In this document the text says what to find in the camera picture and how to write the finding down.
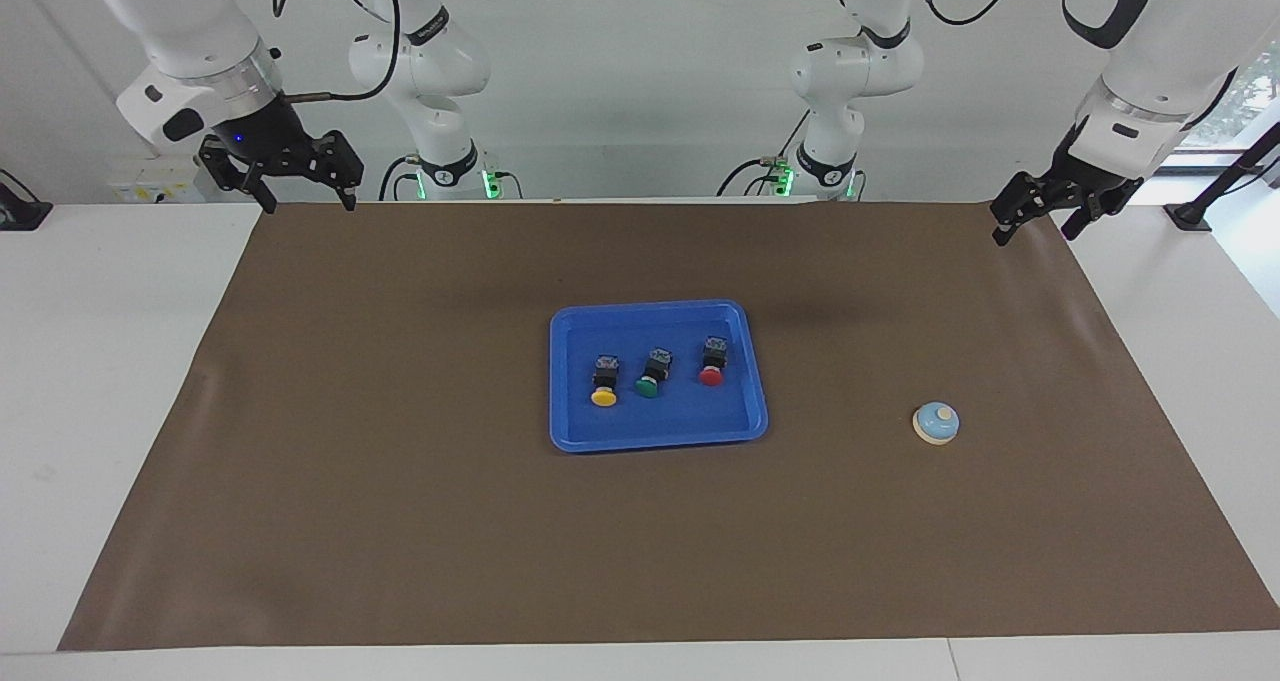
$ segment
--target yellow button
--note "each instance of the yellow button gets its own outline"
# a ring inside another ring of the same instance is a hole
[[[612,389],[595,389],[595,393],[591,394],[591,403],[600,408],[609,408],[618,403],[618,396]]]

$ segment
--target power outlet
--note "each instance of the power outlet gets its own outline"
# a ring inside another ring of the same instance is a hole
[[[206,191],[216,186],[188,157],[118,163],[109,186],[120,204],[206,204],[220,197]]]

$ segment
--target white table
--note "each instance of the white table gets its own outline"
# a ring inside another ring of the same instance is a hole
[[[1280,678],[1280,632],[52,654],[256,216],[63,206],[0,236],[0,678]],[[1280,317],[1156,207],[1073,248],[1280,597]]]

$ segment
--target plastic tray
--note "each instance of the plastic tray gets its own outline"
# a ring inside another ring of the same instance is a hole
[[[705,387],[703,344],[728,340],[723,384]],[[634,389],[650,349],[675,356],[658,398]],[[617,356],[618,403],[591,403],[595,358]],[[563,308],[552,320],[552,440],[568,453],[749,442],[764,435],[769,415],[746,312],[732,301],[622,303]]]

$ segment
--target wire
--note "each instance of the wire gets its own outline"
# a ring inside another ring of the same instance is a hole
[[[737,175],[741,174],[741,172],[745,172],[745,170],[750,169],[750,166],[764,166],[764,165],[765,164],[763,161],[760,161],[759,157],[754,157],[753,160],[750,160],[748,163],[742,163],[741,166],[737,166],[737,169],[733,169],[731,172],[731,174],[727,175],[727,178],[724,179],[724,183],[721,184],[721,188],[718,189],[718,192],[716,192],[716,195],[724,195],[724,189],[727,189],[728,186],[731,183],[733,183],[733,179],[736,179]]]
[[[379,84],[371,90],[366,90],[364,93],[333,93],[333,92],[316,92],[316,93],[294,93],[294,96],[285,96],[284,100],[288,102],[316,102],[316,101],[365,101],[365,99],[374,99],[383,90],[392,83],[393,76],[396,76],[396,63],[399,58],[399,38],[401,38],[401,10],[399,0],[392,0],[392,10],[394,12],[394,20],[392,24],[394,29],[392,31],[392,60],[387,65],[387,76],[383,77]]]
[[[384,24],[390,24],[390,22],[388,19],[383,19],[383,15],[379,14],[379,12],[372,10],[370,6],[365,6],[365,3],[362,3],[360,0],[351,0],[351,1],[356,3],[356,6],[364,8],[365,14],[369,14],[369,15],[374,17],[374,19],[379,19],[380,22],[384,22]]]
[[[383,174],[383,186],[380,186],[378,191],[378,201],[387,201],[387,187],[392,183],[392,174],[394,174],[394,172],[399,169],[399,166],[403,166],[404,163],[410,163],[408,156],[398,157],[396,161],[392,161],[392,165],[387,168],[385,174]]]
[[[271,15],[276,19],[279,19],[280,15],[284,15],[284,5],[289,0],[271,0]]]
[[[1275,169],[1276,163],[1280,163],[1280,156],[1276,156],[1275,160],[1272,160],[1271,163],[1267,163],[1266,169],[1263,169],[1261,172],[1257,172],[1257,174],[1253,175],[1252,179],[1244,180],[1243,184],[1235,186],[1234,189],[1225,189],[1225,192],[1222,192],[1222,195],[1233,195],[1235,192],[1243,192],[1243,189],[1249,188],[1249,186],[1253,186],[1253,184],[1258,183],[1258,179],[1261,179],[1262,175],[1267,175],[1267,174],[1270,174],[1270,172],[1272,169]]]
[[[5,172],[4,169],[0,169],[0,174],[4,174],[5,178],[8,178],[9,180],[13,180],[13,183],[18,184],[18,188],[20,188],[24,192],[27,192],[27,195],[31,197],[31,201],[35,201],[36,204],[40,204],[40,197],[36,195],[36,192],[33,192],[31,189],[31,186],[27,186],[27,184],[22,183],[22,179],[19,179],[18,175],[13,175],[13,174],[10,174],[10,172]]]
[[[942,12],[938,12],[938,8],[933,5],[933,0],[924,0],[924,4],[928,5],[929,12],[933,12],[933,15],[937,15],[938,20],[942,20],[943,24],[947,26],[973,24],[974,20],[982,19],[983,15],[987,15],[987,12],[991,12],[992,8],[996,8],[997,3],[1000,3],[1000,0],[991,0],[991,3],[987,3],[987,6],[983,6],[982,12],[978,12],[977,14],[968,17],[968,19],[948,19],[946,15],[942,14]]]
[[[773,175],[768,175],[768,174],[760,175],[759,179],[751,180],[750,184],[746,184],[746,189],[745,189],[745,192],[742,192],[742,195],[751,195],[751,186],[754,186],[754,184],[760,184],[760,188],[756,189],[755,195],[764,193],[764,184],[769,183],[769,179],[773,179],[773,178],[774,178]]]
[[[782,151],[778,152],[778,156],[786,156],[787,147],[790,147],[792,140],[796,138],[796,134],[800,133],[800,125],[804,125],[804,122],[809,118],[810,113],[813,113],[812,108],[805,108],[804,114],[800,115],[800,122],[796,122],[796,128],[791,129],[791,136],[787,137],[786,143],[782,143]]]
[[[1235,79],[1236,70],[1240,70],[1240,68],[1235,67],[1235,69],[1231,69],[1230,74],[1226,76],[1226,79],[1222,81],[1222,88],[1217,90],[1217,96],[1213,97],[1213,102],[1208,104],[1208,108],[1206,108],[1206,110],[1203,110],[1196,120],[1188,122],[1181,131],[1192,131],[1199,124],[1199,122],[1208,119],[1208,115],[1217,108],[1217,104],[1222,101],[1222,97],[1226,96],[1226,90],[1231,88],[1231,81]]]
[[[525,198],[525,186],[521,186],[520,175],[512,174],[512,172],[498,172],[494,174],[494,178],[516,180],[516,192],[520,195],[520,198]]]
[[[417,174],[398,175],[398,178],[396,179],[396,183],[392,184],[392,198],[394,201],[399,201],[399,183],[402,180],[406,180],[406,179],[408,179],[408,180],[416,180],[417,179]]]

